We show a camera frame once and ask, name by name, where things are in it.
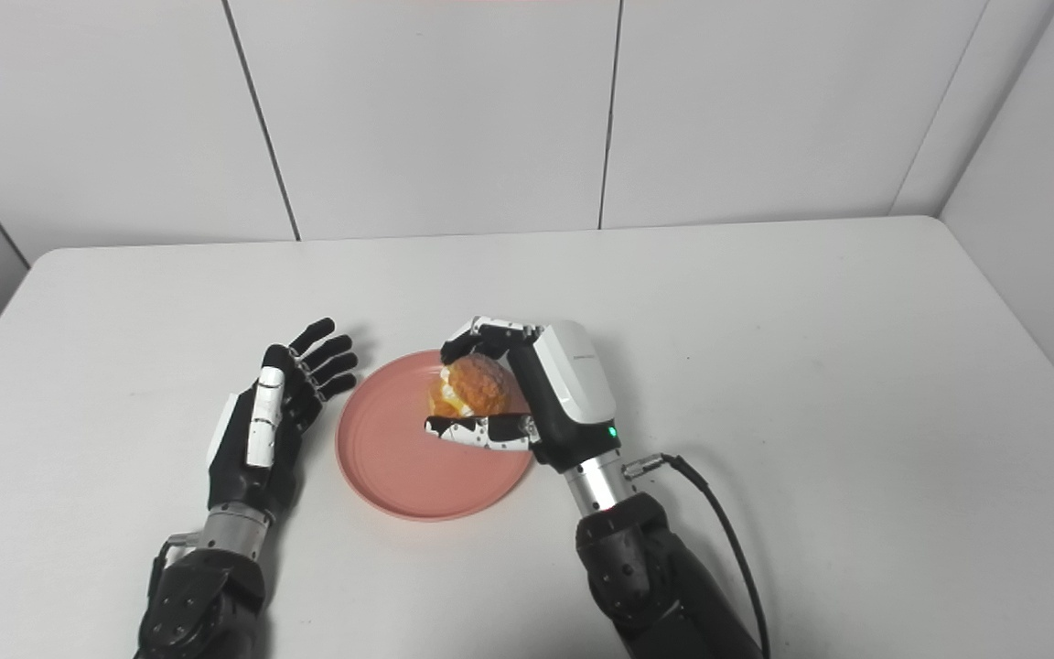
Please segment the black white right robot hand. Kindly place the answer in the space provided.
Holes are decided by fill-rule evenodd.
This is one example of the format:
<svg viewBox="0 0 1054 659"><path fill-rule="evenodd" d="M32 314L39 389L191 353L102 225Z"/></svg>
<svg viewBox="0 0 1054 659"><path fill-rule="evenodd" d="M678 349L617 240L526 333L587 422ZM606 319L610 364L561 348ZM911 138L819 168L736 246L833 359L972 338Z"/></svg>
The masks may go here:
<svg viewBox="0 0 1054 659"><path fill-rule="evenodd" d="M428 416L427 434L497 453L530 451L560 474L586 470L590 460L618 453L618 406L581 324L564 319L532 325L476 316L440 350L445 367L474 355L507 363L526 409Z"/></svg>

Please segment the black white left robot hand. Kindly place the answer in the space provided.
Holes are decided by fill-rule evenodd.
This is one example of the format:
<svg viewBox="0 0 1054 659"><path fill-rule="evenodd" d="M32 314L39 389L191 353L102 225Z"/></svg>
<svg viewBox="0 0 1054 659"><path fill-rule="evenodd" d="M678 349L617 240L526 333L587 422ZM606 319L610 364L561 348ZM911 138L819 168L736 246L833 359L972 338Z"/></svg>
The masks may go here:
<svg viewBox="0 0 1054 659"><path fill-rule="evenodd" d="M273 343L250 388L229 405L209 465L208 508L239 504L279 521L296 503L307 430L357 383L354 341L331 318Z"/></svg>

